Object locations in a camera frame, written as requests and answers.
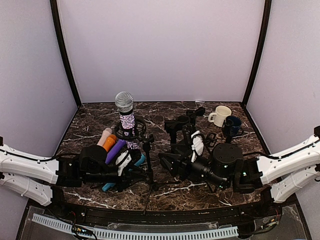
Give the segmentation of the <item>black tripod microphone stand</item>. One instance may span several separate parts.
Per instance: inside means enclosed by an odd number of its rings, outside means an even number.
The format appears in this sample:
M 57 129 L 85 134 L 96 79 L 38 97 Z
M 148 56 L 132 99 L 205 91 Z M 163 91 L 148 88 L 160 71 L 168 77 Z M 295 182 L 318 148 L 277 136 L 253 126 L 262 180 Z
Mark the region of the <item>black tripod microphone stand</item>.
M 150 158 L 150 151 L 151 151 L 151 143 L 155 141 L 153 134 L 147 135 L 147 126 L 143 119 L 136 119 L 135 124 L 133 127 L 124 128 L 122 123 L 119 122 L 116 124 L 115 128 L 115 135 L 125 141 L 134 141 L 138 140 L 142 143 L 142 149 L 145 153 L 147 169 L 145 171 L 145 182 L 149 185 L 149 192 L 146 200 L 146 204 L 143 210 L 142 215 L 145 216 L 147 213 L 148 204 L 150 201 L 151 193 L 157 191 L 160 187 L 165 185 L 177 185 L 180 184 L 181 181 L 168 181 L 168 182 L 156 182 L 154 181 L 154 172 L 151 166 L 151 158 Z

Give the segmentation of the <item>black round-base stand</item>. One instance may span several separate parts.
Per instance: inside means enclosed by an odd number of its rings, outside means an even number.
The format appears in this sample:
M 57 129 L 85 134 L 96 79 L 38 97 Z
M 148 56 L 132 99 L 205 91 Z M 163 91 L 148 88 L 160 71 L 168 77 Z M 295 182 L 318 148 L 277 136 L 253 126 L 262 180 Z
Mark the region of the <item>black round-base stand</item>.
M 230 144 L 234 137 L 234 122 L 232 119 L 225 119 L 223 123 L 222 133 L 225 137 L 225 143 Z
M 196 119 L 205 114 L 206 109 L 204 107 L 199 107 L 198 109 L 192 110 L 188 109 L 186 115 L 188 116 L 187 126 L 193 131 L 196 131 Z
M 185 145 L 185 140 L 181 140 L 177 143 L 177 132 L 181 131 L 183 127 L 190 123 L 190 117 L 187 115 L 180 115 L 175 119 L 166 119 L 164 121 L 164 130 L 170 136 L 170 153 L 174 152 L 175 145 Z
M 205 137 L 205 145 L 208 148 L 214 148 L 217 143 L 217 134 L 214 132 L 210 132 Z

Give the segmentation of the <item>light blue microphone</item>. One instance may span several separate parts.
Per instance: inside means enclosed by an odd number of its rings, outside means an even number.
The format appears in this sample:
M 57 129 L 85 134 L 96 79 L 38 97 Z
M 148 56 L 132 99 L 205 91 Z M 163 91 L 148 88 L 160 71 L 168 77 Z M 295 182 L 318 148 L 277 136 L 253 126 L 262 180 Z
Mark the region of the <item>light blue microphone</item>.
M 145 155 L 144 154 L 141 154 L 141 157 L 140 159 L 134 164 L 136 167 L 139 167 L 142 163 L 145 162 Z M 109 189 L 113 188 L 116 184 L 115 183 L 106 183 L 103 187 L 102 187 L 102 191 L 103 192 L 106 192 L 108 191 Z

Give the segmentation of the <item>purple microphone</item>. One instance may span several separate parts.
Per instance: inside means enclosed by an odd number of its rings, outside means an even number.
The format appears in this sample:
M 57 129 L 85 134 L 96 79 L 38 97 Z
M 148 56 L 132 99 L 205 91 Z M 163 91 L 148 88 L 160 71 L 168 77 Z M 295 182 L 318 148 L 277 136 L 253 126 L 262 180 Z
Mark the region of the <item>purple microphone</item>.
M 107 153 L 105 163 L 108 165 L 125 145 L 126 141 L 119 139 L 116 142 L 116 144 L 111 148 L 111 150 Z

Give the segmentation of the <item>orange microphone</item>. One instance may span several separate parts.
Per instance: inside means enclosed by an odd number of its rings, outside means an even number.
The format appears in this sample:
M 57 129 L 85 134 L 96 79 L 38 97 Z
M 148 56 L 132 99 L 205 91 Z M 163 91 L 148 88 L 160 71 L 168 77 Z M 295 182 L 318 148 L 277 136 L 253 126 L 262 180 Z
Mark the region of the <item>orange microphone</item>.
M 109 135 L 104 144 L 103 144 L 103 148 L 106 150 L 106 152 L 109 152 L 110 149 L 116 144 L 117 142 L 117 137 L 114 134 Z

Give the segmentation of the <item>pink microphone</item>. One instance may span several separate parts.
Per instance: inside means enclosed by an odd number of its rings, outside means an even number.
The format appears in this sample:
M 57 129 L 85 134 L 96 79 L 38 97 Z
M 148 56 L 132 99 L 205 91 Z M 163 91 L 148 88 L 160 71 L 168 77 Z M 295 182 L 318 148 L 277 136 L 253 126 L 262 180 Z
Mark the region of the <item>pink microphone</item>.
M 107 140 L 107 138 L 113 133 L 113 130 L 109 127 L 105 128 L 102 132 L 102 135 L 97 143 L 98 146 L 103 146 Z

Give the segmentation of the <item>glitter silver microphone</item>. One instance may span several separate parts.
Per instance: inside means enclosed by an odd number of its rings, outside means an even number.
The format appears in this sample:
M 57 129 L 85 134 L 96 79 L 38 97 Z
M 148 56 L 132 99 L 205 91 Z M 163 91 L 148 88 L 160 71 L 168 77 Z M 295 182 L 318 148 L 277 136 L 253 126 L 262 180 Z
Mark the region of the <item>glitter silver microphone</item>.
M 139 152 L 139 141 L 133 139 L 136 136 L 136 118 L 134 114 L 134 97 L 127 91 L 121 91 L 115 96 L 115 105 L 119 111 L 121 130 L 119 137 L 126 141 L 130 152 Z

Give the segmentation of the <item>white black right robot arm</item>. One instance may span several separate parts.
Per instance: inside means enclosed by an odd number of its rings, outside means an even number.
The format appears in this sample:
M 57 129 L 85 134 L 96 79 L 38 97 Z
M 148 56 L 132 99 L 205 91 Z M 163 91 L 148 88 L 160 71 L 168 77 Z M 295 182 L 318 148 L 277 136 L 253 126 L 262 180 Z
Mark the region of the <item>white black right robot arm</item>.
M 203 135 L 192 125 L 182 129 L 184 139 L 171 150 L 158 154 L 160 164 L 171 176 L 209 182 L 221 190 L 250 194 L 268 186 L 266 198 L 255 205 L 255 213 L 266 217 L 275 203 L 305 187 L 320 175 L 320 128 L 313 135 L 274 155 L 243 153 L 231 143 L 216 143 L 215 133 Z

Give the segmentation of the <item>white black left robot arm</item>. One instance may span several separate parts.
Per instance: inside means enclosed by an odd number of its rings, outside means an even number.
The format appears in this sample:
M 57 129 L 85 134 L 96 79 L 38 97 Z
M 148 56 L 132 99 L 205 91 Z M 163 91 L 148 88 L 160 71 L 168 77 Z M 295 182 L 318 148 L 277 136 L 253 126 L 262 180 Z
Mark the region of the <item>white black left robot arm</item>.
M 123 191 L 140 181 L 149 182 L 152 170 L 136 164 L 139 151 L 128 151 L 119 163 L 106 164 L 107 151 L 99 145 L 84 147 L 80 153 L 43 157 L 0 144 L 0 185 L 51 210 L 60 218 L 71 213 L 61 187 L 80 188 L 86 183 L 115 184 Z

